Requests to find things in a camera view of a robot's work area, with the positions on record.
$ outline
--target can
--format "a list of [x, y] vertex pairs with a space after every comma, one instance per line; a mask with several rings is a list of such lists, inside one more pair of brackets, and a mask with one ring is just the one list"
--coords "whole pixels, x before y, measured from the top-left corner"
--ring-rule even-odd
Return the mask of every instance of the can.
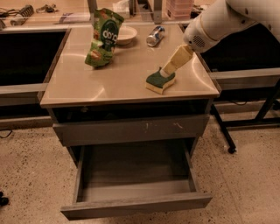
[[149, 36], [146, 39], [148, 46], [156, 46], [159, 41], [164, 37], [165, 35], [165, 28], [161, 25], [158, 25], [155, 29], [152, 30], [152, 32], [149, 34]]

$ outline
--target speckled floor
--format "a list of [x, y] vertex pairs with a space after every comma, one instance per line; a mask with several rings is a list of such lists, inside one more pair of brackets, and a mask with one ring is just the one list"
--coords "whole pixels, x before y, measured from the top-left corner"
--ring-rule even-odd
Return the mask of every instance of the speckled floor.
[[67, 150], [51, 128], [15, 129], [0, 139], [0, 190], [10, 199], [0, 223], [280, 223], [280, 129], [230, 134], [234, 155], [211, 117], [192, 157], [200, 190], [213, 195], [206, 208], [69, 222], [60, 212], [72, 203], [76, 176]]

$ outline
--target stack of containers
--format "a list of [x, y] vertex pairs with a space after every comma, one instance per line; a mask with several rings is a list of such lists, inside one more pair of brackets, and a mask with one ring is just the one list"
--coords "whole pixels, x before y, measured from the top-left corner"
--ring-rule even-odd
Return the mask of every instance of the stack of containers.
[[166, 14], [172, 20], [186, 20], [191, 17], [193, 0], [166, 0]]

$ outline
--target snack bag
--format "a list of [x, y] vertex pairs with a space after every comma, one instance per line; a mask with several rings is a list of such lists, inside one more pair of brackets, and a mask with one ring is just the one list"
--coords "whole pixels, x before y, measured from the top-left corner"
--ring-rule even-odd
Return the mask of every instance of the snack bag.
[[86, 64], [102, 67], [111, 61], [123, 20], [123, 17], [112, 10], [95, 10], [94, 38], [85, 60]]

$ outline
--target countertop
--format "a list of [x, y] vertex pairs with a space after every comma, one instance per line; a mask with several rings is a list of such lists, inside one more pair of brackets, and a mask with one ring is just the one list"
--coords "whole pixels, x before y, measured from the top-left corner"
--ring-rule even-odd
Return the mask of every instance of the countertop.
[[93, 36], [91, 25], [71, 28], [52, 78], [41, 100], [42, 108], [131, 102], [160, 102], [179, 99], [214, 98], [219, 91], [194, 54], [176, 72], [176, 82], [157, 94], [145, 88], [148, 75], [156, 72], [183, 44], [177, 24], [166, 24], [165, 35], [156, 47], [146, 45], [155, 25], [133, 25], [137, 35], [128, 45], [118, 45], [111, 63], [102, 68], [85, 64]]

